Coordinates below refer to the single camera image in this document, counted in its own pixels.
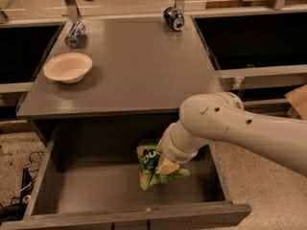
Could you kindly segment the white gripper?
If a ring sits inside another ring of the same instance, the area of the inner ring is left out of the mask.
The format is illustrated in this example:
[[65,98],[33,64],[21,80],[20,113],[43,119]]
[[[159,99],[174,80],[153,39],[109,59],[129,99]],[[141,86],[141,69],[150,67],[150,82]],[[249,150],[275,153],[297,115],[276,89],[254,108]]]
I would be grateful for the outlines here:
[[181,151],[172,140],[171,130],[166,129],[158,142],[157,150],[161,156],[155,172],[157,174],[170,174],[179,169],[179,164],[186,164],[198,153]]

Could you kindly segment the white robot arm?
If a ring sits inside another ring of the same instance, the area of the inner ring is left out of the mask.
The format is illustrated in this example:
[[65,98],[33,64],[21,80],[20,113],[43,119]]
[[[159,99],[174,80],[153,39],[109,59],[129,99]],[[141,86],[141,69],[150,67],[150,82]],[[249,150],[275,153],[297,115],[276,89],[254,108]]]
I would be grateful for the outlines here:
[[185,164],[212,141],[245,148],[307,175],[307,122],[248,112],[230,92],[186,99],[157,149],[168,160]]

